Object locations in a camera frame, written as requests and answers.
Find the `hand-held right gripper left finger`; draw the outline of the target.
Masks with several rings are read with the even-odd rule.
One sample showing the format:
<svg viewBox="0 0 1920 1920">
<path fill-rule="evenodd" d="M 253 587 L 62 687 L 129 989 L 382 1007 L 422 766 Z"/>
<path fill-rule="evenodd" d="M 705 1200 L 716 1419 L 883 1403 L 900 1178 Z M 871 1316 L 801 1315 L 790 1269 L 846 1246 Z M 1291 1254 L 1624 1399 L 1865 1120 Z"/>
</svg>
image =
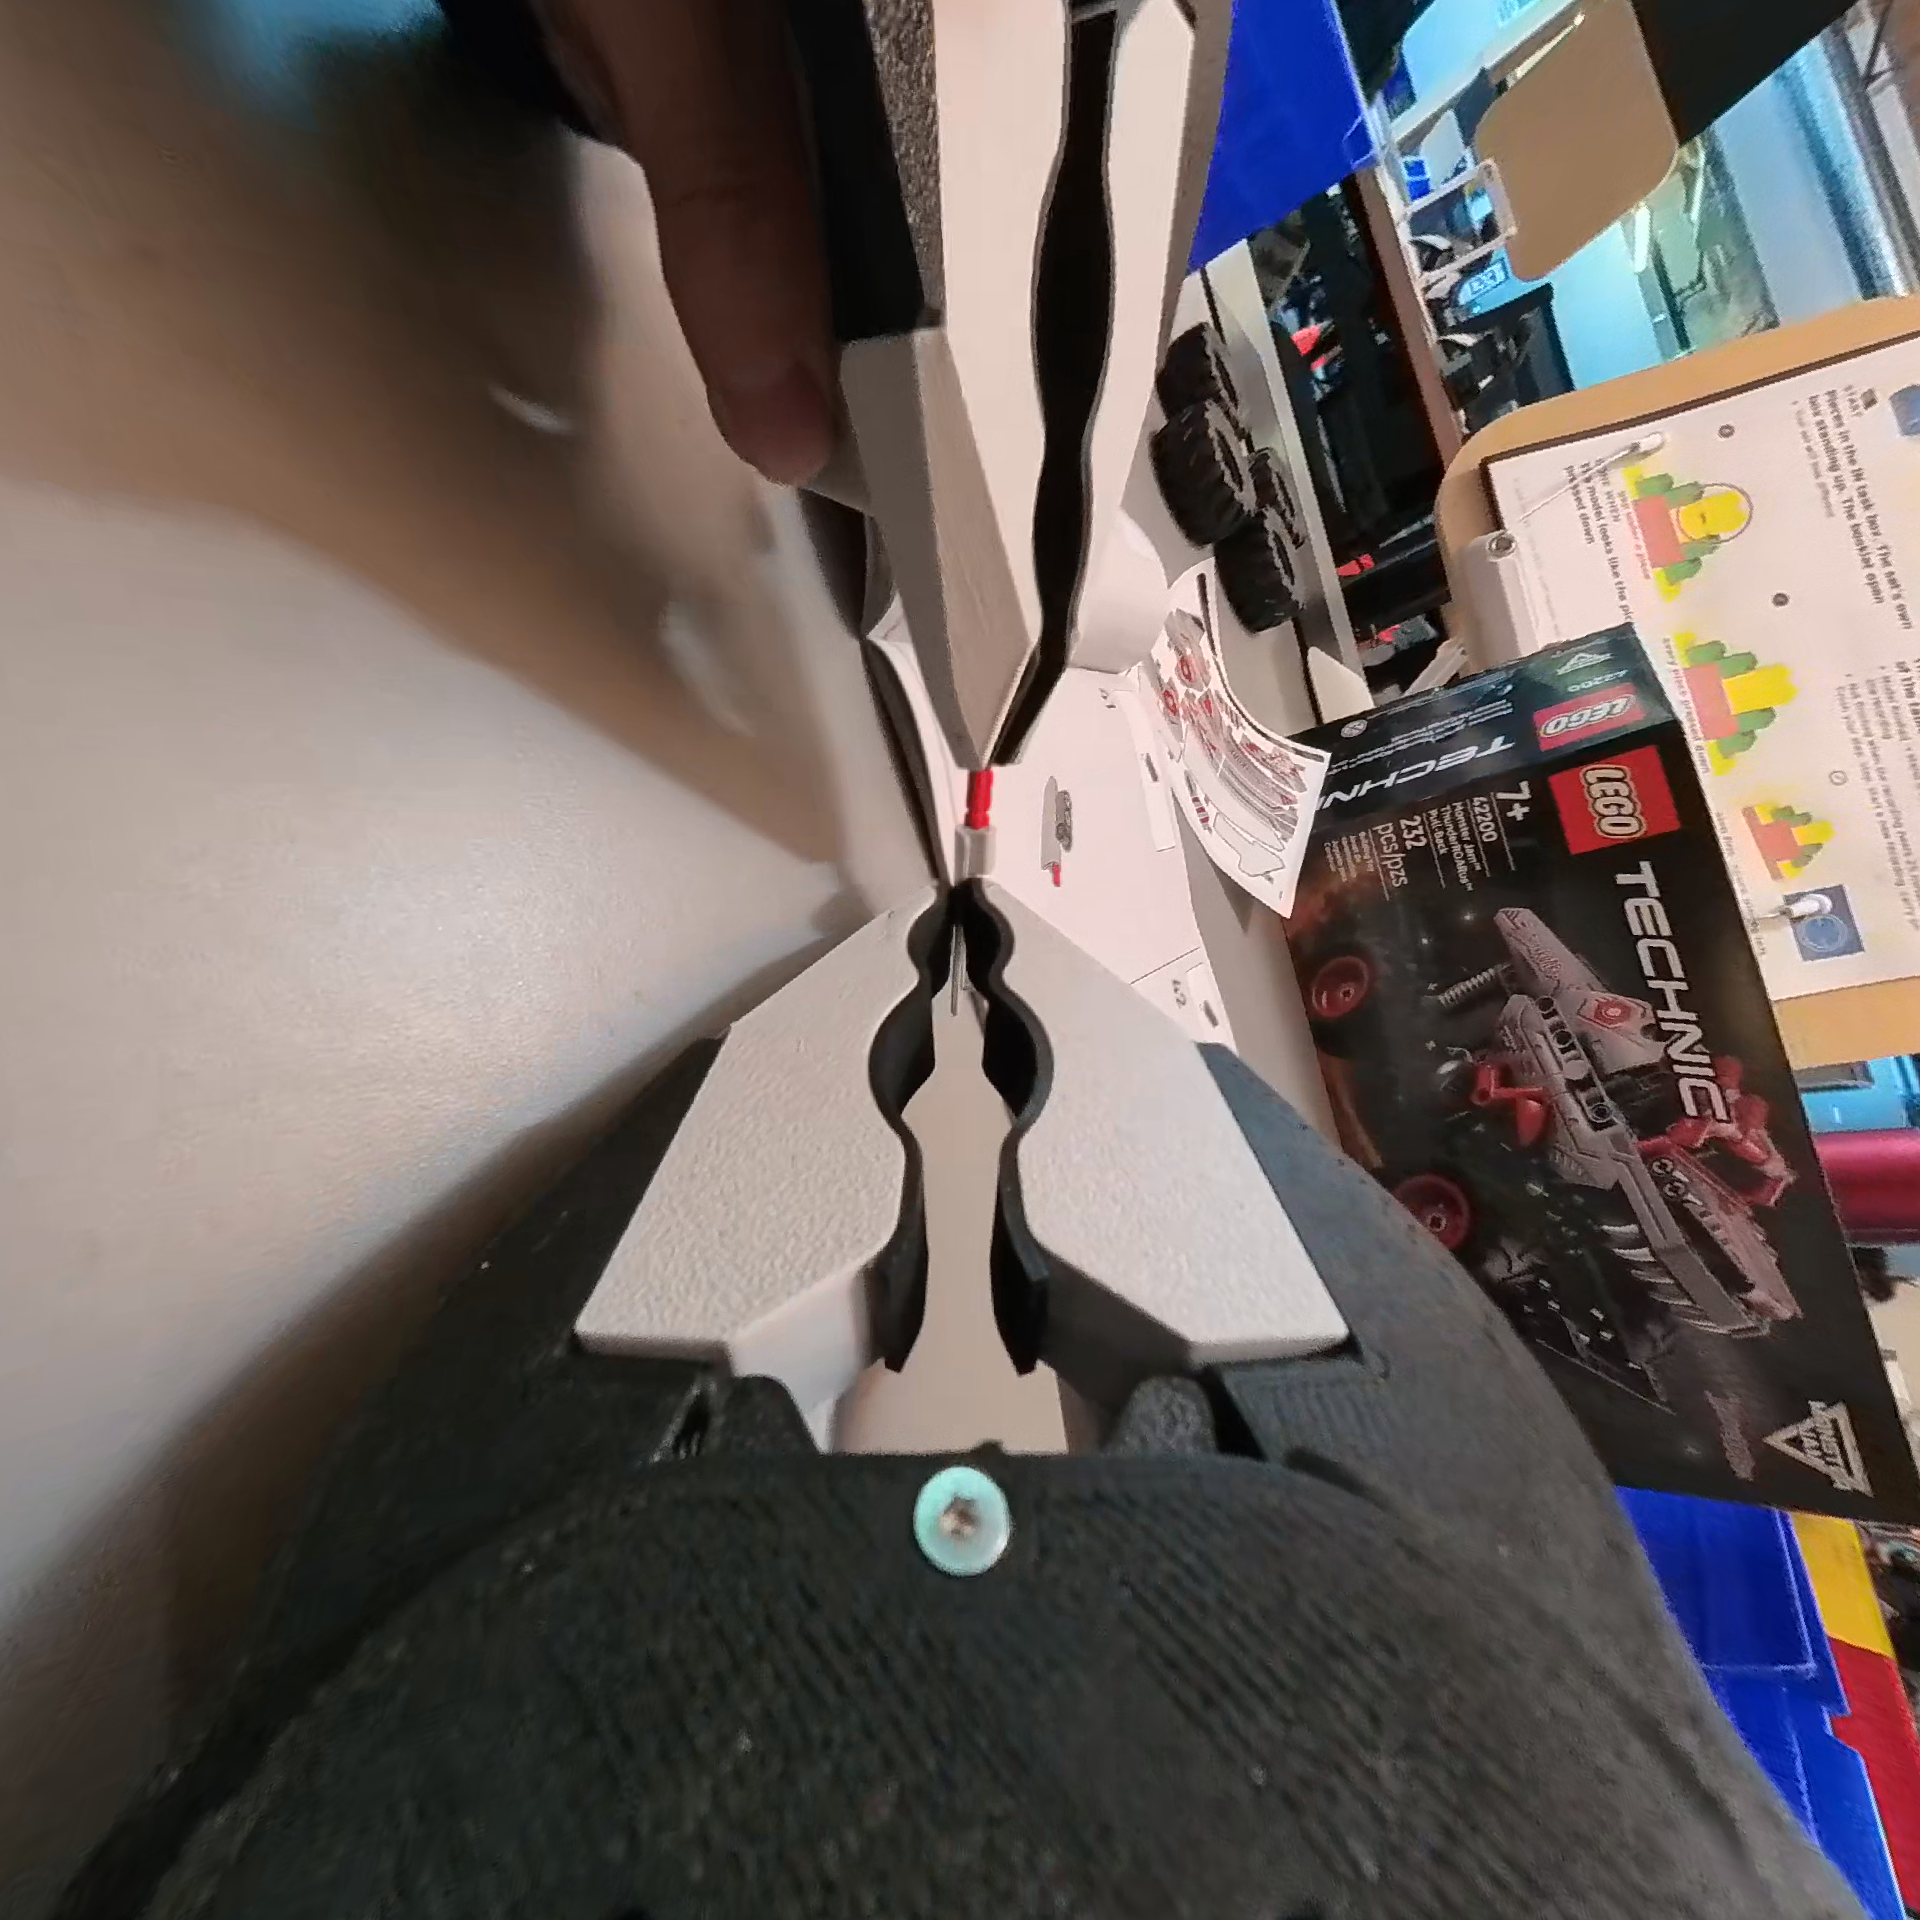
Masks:
<svg viewBox="0 0 1920 1920">
<path fill-rule="evenodd" d="M 620 1361 L 773 1380 L 827 1425 L 926 1306 L 924 1165 L 948 894 L 926 884 L 717 1041 L 574 1332 Z"/>
</svg>

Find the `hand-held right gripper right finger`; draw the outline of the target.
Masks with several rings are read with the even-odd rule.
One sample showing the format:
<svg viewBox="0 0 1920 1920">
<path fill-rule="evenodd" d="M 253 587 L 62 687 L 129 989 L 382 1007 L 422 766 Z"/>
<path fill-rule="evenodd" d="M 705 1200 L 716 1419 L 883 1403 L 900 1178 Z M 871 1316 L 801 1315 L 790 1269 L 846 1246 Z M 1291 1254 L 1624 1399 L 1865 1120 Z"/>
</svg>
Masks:
<svg viewBox="0 0 1920 1920">
<path fill-rule="evenodd" d="M 1007 1133 L 990 1235 L 1018 1373 L 1194 1378 L 1350 1339 L 1204 1047 L 997 884 L 963 884 L 980 1066 Z"/>
</svg>

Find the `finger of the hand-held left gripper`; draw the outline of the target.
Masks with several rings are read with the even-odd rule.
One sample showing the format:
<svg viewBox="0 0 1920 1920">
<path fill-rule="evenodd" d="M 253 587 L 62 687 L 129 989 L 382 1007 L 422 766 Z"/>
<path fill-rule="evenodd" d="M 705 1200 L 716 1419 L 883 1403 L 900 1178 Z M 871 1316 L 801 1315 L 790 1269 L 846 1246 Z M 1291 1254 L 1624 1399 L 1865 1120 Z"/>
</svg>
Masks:
<svg viewBox="0 0 1920 1920">
<path fill-rule="evenodd" d="M 1062 146 L 1038 229 L 1030 504 L 1038 639 L 1002 723 L 1014 761 L 1065 672 L 1138 458 L 1204 203 L 1234 3 L 1067 7 Z"/>
<path fill-rule="evenodd" d="M 841 352 L 841 395 L 908 639 L 957 764 L 993 758 L 1040 647 L 1033 347 L 1065 119 L 1067 13 L 874 4 L 921 308 Z"/>
</svg>

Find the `long grey toy piece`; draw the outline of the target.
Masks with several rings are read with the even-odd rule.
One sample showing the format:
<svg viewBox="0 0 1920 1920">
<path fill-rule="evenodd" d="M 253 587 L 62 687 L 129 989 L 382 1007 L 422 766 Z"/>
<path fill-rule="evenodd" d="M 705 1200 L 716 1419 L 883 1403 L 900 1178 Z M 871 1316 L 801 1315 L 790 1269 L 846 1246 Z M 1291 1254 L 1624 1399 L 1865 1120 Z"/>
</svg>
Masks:
<svg viewBox="0 0 1920 1920">
<path fill-rule="evenodd" d="M 981 903 L 980 883 L 990 876 L 996 837 L 990 827 L 960 827 L 954 841 L 954 874 L 948 896 L 949 924 L 949 999 L 957 1011 L 961 997 L 980 1029 L 990 1020 L 992 983 L 997 955 L 997 930 Z"/>
</svg>

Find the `grey desk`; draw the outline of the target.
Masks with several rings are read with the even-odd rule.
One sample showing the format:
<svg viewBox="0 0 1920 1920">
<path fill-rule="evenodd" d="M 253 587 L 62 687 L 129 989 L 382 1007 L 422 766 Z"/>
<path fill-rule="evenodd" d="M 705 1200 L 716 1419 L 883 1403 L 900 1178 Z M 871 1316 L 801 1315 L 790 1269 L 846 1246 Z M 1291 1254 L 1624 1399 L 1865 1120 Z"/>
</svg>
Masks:
<svg viewBox="0 0 1920 1920">
<path fill-rule="evenodd" d="M 3 4 L 3 1608 L 909 863 L 623 157 L 432 4 Z"/>
</svg>

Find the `person's left hand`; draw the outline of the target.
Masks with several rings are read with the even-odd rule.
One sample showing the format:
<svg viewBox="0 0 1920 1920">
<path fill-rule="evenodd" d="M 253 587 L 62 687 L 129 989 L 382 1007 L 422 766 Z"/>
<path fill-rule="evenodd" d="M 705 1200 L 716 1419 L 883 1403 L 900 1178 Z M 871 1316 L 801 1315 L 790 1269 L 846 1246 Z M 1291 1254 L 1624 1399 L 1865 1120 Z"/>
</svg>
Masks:
<svg viewBox="0 0 1920 1920">
<path fill-rule="evenodd" d="M 786 7 L 545 4 L 541 37 L 591 134 L 644 178 L 720 437 L 776 484 L 815 479 L 839 411 Z"/>
</svg>

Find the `blue bin with toy pieces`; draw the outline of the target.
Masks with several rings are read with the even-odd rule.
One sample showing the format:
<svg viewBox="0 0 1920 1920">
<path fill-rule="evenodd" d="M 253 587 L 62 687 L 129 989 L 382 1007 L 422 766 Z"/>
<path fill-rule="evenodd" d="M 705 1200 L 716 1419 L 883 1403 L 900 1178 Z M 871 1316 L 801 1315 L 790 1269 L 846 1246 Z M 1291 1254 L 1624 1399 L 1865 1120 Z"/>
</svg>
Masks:
<svg viewBox="0 0 1920 1920">
<path fill-rule="evenodd" d="M 1334 3 L 1235 3 L 1188 271 L 1279 224 L 1377 157 Z"/>
</svg>

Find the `white instruction booklet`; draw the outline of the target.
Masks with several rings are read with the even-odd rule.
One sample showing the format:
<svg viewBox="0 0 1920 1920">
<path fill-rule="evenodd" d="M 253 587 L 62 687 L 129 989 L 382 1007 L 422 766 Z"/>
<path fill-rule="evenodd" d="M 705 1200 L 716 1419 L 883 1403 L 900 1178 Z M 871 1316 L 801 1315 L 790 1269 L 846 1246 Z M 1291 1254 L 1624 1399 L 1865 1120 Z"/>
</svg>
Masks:
<svg viewBox="0 0 1920 1920">
<path fill-rule="evenodd" d="M 875 557 L 865 561 L 855 635 L 915 849 L 928 874 L 948 881 L 963 774 L 948 758 Z M 990 876 L 1157 1011 L 1232 1044 L 1191 903 L 1188 835 L 1173 805 L 1147 795 L 1160 771 L 1140 696 L 1116 678 L 1067 672 L 1028 755 L 996 776 Z M 996 1328 L 992 1207 L 1010 1122 L 984 1075 L 984 1020 L 956 970 L 930 1014 L 930 1079 L 905 1106 L 924 1156 L 924 1327 L 900 1373 L 869 1373 L 839 1405 L 834 1441 L 851 1452 L 1065 1446 L 1053 1377 L 1019 1374 Z"/>
</svg>

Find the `toy sticker sheet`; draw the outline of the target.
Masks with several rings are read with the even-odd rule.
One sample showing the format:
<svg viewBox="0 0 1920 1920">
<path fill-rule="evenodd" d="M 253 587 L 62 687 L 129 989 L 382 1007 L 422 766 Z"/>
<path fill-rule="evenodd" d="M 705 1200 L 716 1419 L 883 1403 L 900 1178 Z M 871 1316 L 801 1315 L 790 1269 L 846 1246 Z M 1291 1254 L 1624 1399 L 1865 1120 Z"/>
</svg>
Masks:
<svg viewBox="0 0 1920 1920">
<path fill-rule="evenodd" d="M 1133 669 L 1169 793 L 1211 867 L 1291 914 L 1331 757 L 1257 723 L 1235 695 L 1208 571 L 1196 571 Z"/>
</svg>

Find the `black toy set box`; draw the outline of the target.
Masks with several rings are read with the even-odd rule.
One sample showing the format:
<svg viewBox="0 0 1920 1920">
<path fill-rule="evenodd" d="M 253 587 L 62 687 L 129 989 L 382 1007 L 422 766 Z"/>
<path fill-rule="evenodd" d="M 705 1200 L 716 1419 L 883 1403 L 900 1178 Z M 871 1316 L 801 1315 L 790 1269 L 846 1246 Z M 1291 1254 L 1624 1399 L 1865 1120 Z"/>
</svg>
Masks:
<svg viewBox="0 0 1920 1920">
<path fill-rule="evenodd" d="M 1916 1525 L 1897 1396 L 1633 629 L 1315 741 L 1286 943 L 1346 1152 L 1617 1485 Z"/>
</svg>

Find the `black and wood board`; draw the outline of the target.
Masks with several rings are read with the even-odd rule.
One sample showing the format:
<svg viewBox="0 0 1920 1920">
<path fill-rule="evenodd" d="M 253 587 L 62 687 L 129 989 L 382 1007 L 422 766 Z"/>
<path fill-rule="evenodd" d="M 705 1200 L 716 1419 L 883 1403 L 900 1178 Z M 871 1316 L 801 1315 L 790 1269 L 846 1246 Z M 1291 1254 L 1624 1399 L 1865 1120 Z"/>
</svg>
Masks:
<svg viewBox="0 0 1920 1920">
<path fill-rule="evenodd" d="M 1850 3 L 1582 4 L 1473 134 L 1496 171 L 1504 253 L 1549 279 L 1657 192 L 1680 149 L 1832 28 Z"/>
</svg>

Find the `white document stand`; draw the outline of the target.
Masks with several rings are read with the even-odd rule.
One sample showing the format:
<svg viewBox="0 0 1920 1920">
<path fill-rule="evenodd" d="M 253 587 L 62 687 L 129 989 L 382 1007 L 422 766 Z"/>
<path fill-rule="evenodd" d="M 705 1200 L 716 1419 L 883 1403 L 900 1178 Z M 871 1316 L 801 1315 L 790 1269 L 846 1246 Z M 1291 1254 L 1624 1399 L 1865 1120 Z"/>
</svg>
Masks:
<svg viewBox="0 0 1920 1920">
<path fill-rule="evenodd" d="M 1516 543 L 1427 516 L 1403 536 L 1338 562 L 1323 608 L 1301 618 L 1308 716 L 1351 719 L 1423 699 L 1516 656 L 1524 639 Z"/>
</svg>

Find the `blue crate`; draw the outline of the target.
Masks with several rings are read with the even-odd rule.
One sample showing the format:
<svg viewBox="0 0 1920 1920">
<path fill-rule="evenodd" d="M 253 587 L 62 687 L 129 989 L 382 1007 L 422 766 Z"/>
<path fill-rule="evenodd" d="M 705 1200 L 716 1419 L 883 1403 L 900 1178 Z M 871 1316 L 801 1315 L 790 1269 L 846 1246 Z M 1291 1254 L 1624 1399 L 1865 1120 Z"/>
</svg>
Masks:
<svg viewBox="0 0 1920 1920">
<path fill-rule="evenodd" d="M 1916 1917 L 1863 1765 L 1832 1726 L 1845 1699 L 1789 1515 L 1642 1490 L 1617 1498 L 1709 1693 L 1788 1810 L 1868 1917 Z M 1916 1725 L 1916 1541 L 1855 1527 Z"/>
</svg>

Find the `maroon bottle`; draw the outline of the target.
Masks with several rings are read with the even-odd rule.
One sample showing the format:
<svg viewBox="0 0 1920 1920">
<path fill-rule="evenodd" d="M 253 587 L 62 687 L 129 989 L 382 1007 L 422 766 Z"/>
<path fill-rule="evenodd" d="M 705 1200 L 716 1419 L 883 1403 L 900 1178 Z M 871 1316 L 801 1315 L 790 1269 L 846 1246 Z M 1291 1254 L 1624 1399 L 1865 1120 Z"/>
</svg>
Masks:
<svg viewBox="0 0 1920 1920">
<path fill-rule="evenodd" d="M 1815 1133 L 1814 1149 L 1850 1243 L 1917 1244 L 1916 1126 Z"/>
</svg>

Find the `yellow crate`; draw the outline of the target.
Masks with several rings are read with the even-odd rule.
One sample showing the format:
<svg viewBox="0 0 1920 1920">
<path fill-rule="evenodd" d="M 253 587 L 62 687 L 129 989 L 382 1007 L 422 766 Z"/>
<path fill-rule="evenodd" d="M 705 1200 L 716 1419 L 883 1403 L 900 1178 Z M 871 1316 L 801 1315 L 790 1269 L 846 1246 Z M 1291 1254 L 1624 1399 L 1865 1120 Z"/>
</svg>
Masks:
<svg viewBox="0 0 1920 1920">
<path fill-rule="evenodd" d="M 1897 1653 L 1874 1586 L 1859 1527 L 1845 1519 L 1804 1511 L 1793 1511 L 1788 1523 L 1827 1645 L 1835 1653 L 1847 1649 L 1897 1668 Z"/>
</svg>

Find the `red crate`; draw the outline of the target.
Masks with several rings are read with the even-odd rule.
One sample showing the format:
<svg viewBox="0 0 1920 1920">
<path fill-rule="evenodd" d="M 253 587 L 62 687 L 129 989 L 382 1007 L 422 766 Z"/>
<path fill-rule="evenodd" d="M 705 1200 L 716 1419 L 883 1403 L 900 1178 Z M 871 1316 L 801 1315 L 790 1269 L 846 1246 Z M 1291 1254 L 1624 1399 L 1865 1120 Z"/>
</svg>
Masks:
<svg viewBox="0 0 1920 1920">
<path fill-rule="evenodd" d="M 1863 1765 L 1893 1883 L 1917 1908 L 1917 1737 L 1903 1673 L 1890 1654 L 1850 1640 L 1832 1640 L 1829 1653 L 1844 1697 L 1835 1741 Z"/>
</svg>

